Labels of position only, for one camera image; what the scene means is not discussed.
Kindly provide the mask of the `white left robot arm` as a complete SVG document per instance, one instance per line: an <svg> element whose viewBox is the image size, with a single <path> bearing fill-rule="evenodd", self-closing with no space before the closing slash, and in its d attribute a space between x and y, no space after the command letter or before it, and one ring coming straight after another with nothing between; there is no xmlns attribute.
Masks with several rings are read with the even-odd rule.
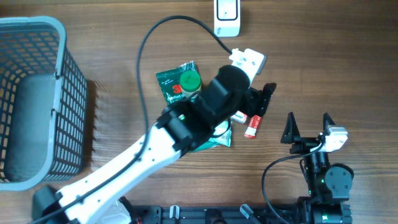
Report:
<svg viewBox="0 0 398 224"><path fill-rule="evenodd" d="M168 105L139 140L103 167L58 192L38 190L33 223L96 223L141 181L215 137L215 128L237 111L253 116L265 107L276 84L256 90L254 76L221 67L207 88Z"/></svg>

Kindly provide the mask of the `light green tissue packet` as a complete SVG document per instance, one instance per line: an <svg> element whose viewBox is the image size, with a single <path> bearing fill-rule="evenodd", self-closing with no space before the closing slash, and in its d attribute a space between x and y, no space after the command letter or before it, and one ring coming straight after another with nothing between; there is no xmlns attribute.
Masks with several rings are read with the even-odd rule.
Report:
<svg viewBox="0 0 398 224"><path fill-rule="evenodd" d="M213 135L215 138L209 138L209 142L230 147L232 139L232 121L223 121L215 128Z"/></svg>

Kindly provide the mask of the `small red sachet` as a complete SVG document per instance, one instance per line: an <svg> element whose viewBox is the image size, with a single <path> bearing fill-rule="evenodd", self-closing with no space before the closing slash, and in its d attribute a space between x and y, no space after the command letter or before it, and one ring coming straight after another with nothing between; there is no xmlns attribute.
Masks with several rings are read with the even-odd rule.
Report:
<svg viewBox="0 0 398 224"><path fill-rule="evenodd" d="M244 133L244 137L249 138L249 139L254 139L256 137L257 129L259 128L261 121L262 121L262 117L260 117L258 115L254 115L251 118L248 128L246 129L246 131Z"/></svg>

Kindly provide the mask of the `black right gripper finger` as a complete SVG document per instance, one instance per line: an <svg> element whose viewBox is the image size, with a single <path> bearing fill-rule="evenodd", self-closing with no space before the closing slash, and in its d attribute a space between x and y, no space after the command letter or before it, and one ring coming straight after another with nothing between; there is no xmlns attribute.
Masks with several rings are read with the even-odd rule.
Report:
<svg viewBox="0 0 398 224"><path fill-rule="evenodd" d="M335 127L335 123L328 113L323 114L323 133L330 134L331 129Z"/></svg>
<svg viewBox="0 0 398 224"><path fill-rule="evenodd" d="M293 112L287 115L287 122L280 142L282 144L293 144L301 140L300 132Z"/></svg>

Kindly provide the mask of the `green lid jar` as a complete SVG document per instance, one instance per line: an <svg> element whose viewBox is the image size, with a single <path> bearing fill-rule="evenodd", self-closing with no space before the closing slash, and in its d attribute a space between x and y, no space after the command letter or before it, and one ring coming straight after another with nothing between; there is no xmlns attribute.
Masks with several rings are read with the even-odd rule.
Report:
<svg viewBox="0 0 398 224"><path fill-rule="evenodd" d="M194 70L187 70L180 75L180 87L185 97L201 90L201 76Z"/></svg>

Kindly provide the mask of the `small red white box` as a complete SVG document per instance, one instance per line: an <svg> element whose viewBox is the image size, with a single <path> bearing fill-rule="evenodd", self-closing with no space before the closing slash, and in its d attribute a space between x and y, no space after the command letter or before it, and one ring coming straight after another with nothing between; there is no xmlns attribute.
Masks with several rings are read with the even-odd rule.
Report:
<svg viewBox="0 0 398 224"><path fill-rule="evenodd" d="M232 115L230 117L233 121L237 122L237 123L241 123L244 124L248 118L248 116L246 114L244 114L241 111L237 111L234 115Z"/></svg>

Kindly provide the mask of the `green 3M gloves packet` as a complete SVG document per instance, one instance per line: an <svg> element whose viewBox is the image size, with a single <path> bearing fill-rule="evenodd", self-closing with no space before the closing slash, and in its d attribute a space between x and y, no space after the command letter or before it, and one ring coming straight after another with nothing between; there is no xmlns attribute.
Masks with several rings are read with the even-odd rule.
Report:
<svg viewBox="0 0 398 224"><path fill-rule="evenodd" d="M197 67L194 61L190 61L180 65L179 67L155 74L167 105L184 98L179 78L183 72L189 70L197 72Z"/></svg>

